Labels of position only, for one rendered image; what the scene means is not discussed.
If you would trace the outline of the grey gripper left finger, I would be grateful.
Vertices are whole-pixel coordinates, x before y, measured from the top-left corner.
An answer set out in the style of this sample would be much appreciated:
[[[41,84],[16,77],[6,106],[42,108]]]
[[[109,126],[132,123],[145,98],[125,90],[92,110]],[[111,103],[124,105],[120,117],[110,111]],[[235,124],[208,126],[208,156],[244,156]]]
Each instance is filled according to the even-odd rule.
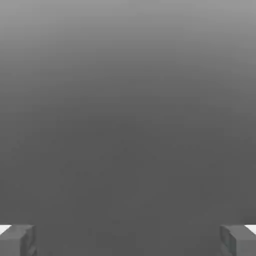
[[[0,256],[38,256],[37,227],[0,224]]]

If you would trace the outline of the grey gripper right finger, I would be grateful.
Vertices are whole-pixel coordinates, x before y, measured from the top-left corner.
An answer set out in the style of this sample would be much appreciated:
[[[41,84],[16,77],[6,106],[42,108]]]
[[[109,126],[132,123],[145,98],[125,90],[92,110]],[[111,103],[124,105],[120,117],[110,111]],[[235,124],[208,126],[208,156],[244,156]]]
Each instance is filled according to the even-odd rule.
[[[221,225],[221,256],[256,256],[256,224]]]

